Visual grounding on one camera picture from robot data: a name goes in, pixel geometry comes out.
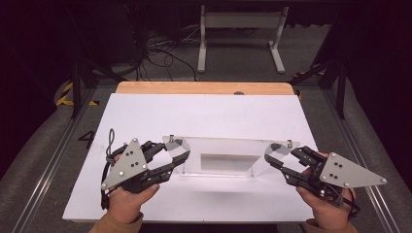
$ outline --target metal frame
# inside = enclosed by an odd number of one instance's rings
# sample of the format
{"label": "metal frame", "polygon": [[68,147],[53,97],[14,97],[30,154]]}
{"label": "metal frame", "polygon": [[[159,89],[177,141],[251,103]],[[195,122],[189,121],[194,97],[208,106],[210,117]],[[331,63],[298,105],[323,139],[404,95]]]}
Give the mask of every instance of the metal frame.
{"label": "metal frame", "polygon": [[197,71],[206,71],[206,28],[275,28],[276,35],[273,41],[269,41],[270,51],[280,74],[285,73],[281,56],[278,51],[279,41],[288,16],[288,7],[282,12],[274,13],[207,13],[203,5],[200,12],[200,49]]}
{"label": "metal frame", "polygon": [[42,177],[36,183],[36,186],[33,190],[33,193],[30,196],[24,210],[22,211],[18,221],[13,229],[13,233],[15,232],[27,232],[34,216],[39,210],[40,205],[42,204],[43,198],[45,198],[46,193],[50,185],[52,184],[52,180],[54,175],[57,172],[58,167],[60,166],[60,162],[63,159],[63,156],[66,152],[67,145],[76,129],[76,126],[82,119],[82,115],[86,111],[87,103],[91,100],[94,94],[94,89],[87,89],[85,97],[83,99],[82,107],[80,108],[79,114],[74,119],[71,119],[69,124],[67,125],[63,136],[60,142],[55,149],[51,160],[49,161],[48,166],[46,167]]}
{"label": "metal frame", "polygon": [[[328,104],[329,108],[333,113],[333,117],[335,118],[342,135],[345,138],[345,141],[348,143],[348,147],[352,153],[352,160],[358,163],[360,166],[368,169],[366,162],[364,161],[363,155],[361,154],[361,150],[359,149],[349,126],[346,124],[345,120],[342,119],[337,111],[334,110],[334,97],[329,90],[322,90],[322,94]],[[385,229],[385,232],[400,232],[395,219],[389,210],[388,205],[385,202],[385,199],[380,191],[380,188],[376,185],[365,187],[366,193],[369,196],[369,199],[375,208],[375,212],[378,215],[379,219],[381,220],[382,226]]]}

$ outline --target human hand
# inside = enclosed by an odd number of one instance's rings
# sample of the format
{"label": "human hand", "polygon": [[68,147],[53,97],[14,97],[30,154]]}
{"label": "human hand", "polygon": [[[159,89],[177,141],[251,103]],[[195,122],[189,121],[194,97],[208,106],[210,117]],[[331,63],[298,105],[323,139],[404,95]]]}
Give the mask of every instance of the human hand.
{"label": "human hand", "polygon": [[[319,152],[319,154],[328,157],[327,153]],[[305,170],[302,174],[310,174],[310,169]],[[303,201],[312,208],[313,216],[320,228],[335,230],[344,228],[348,224],[348,215],[349,212],[351,212],[349,205],[344,204],[342,208],[337,208],[301,186],[298,186],[296,191],[302,197]],[[352,201],[352,195],[349,189],[343,188],[342,193],[344,198]]]}
{"label": "human hand", "polygon": [[140,208],[149,201],[160,188],[154,184],[140,193],[131,193],[121,186],[110,193],[109,214],[119,222],[131,223],[140,215]]}

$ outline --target white metal stand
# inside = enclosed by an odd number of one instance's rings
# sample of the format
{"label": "white metal stand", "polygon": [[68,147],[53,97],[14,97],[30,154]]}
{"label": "white metal stand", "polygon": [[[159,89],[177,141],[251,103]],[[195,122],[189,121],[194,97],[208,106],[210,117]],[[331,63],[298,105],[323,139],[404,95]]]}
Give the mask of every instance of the white metal stand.
{"label": "white metal stand", "polygon": [[274,13],[206,13],[205,6],[201,7],[200,16],[200,50],[197,71],[205,72],[206,66],[206,28],[275,28],[276,36],[269,41],[270,51],[280,74],[285,73],[285,67],[278,52],[278,45],[288,15],[288,7],[282,12]]}

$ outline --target triangular metal plate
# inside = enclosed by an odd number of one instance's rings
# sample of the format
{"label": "triangular metal plate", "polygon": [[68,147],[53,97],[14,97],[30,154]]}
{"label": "triangular metal plate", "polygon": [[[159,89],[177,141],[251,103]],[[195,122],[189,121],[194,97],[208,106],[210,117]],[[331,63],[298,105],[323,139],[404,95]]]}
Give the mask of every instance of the triangular metal plate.
{"label": "triangular metal plate", "polygon": [[115,166],[110,170],[101,188],[102,190],[106,190],[146,170],[148,170],[148,165],[145,155],[140,148],[139,141],[134,138],[124,150],[119,161],[117,161]]}
{"label": "triangular metal plate", "polygon": [[332,152],[319,179],[340,187],[360,187],[385,184],[387,180],[360,165]]}

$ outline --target white table surface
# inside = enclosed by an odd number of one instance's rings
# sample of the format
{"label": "white table surface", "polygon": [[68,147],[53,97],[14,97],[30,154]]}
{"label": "white table surface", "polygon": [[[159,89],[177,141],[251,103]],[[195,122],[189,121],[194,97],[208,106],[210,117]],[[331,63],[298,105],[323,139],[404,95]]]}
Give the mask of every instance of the white table surface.
{"label": "white table surface", "polygon": [[[100,208],[101,174],[106,163],[109,131],[112,149],[137,138],[162,143],[162,136],[233,138],[300,142],[316,150],[305,115],[295,95],[112,94],[93,144],[76,181],[63,218],[95,221]],[[292,155],[284,166],[303,171]],[[163,151],[149,164],[170,162]],[[153,222],[284,222],[312,216],[294,186],[267,163],[254,178],[184,177],[171,179],[142,207]]]}

